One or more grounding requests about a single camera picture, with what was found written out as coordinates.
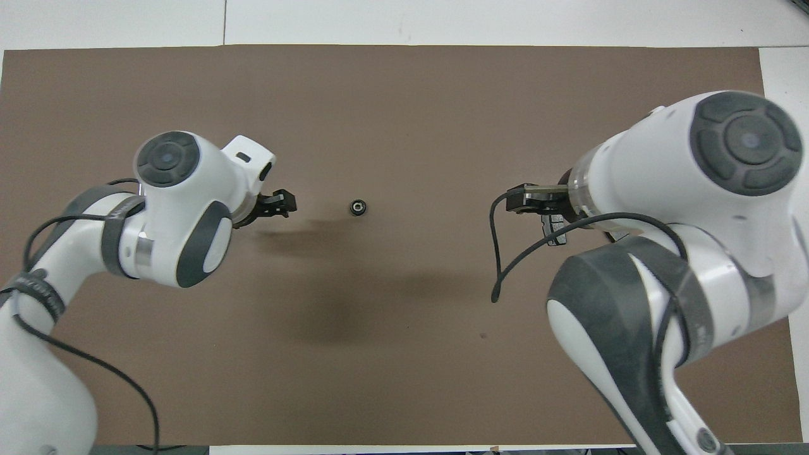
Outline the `short dark brake pad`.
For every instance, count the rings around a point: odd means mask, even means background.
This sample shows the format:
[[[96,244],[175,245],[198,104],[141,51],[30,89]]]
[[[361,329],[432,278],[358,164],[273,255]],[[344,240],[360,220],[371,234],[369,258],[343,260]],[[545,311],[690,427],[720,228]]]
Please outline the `short dark brake pad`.
[[[546,242],[548,246],[563,246],[567,243],[566,233],[559,233],[560,230],[566,227],[566,222],[562,215],[541,215],[540,219],[544,237],[548,239]]]

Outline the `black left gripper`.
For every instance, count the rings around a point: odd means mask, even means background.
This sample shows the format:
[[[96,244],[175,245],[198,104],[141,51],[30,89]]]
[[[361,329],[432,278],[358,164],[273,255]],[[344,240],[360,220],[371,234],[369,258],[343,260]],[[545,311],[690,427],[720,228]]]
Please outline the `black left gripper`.
[[[289,218],[289,215],[297,210],[296,198],[294,194],[287,190],[276,190],[272,196],[258,194],[255,199],[255,204],[249,213],[240,219],[239,222],[234,222],[232,228],[240,229],[246,227],[260,218],[271,218],[274,216]]]

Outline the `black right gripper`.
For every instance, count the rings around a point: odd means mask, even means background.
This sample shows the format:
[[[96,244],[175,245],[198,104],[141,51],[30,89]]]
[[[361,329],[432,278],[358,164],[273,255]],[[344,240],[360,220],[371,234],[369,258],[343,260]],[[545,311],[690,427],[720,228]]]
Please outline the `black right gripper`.
[[[564,219],[579,219],[570,201],[566,183],[555,185],[522,184],[508,190],[508,211],[518,215],[561,215]]]

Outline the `brown table mat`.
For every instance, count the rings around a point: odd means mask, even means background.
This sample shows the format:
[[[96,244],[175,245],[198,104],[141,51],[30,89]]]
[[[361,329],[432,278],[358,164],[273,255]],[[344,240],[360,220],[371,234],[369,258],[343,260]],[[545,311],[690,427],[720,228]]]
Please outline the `brown table mat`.
[[[604,237],[541,248],[491,303],[489,205],[556,183],[654,107],[722,89],[763,94],[758,49],[6,52],[0,285],[41,222],[132,176],[149,138],[245,135],[277,156],[265,190],[298,210],[234,231],[193,288],[90,277],[54,331],[148,392],[162,443],[629,444],[544,307],[564,259]]]

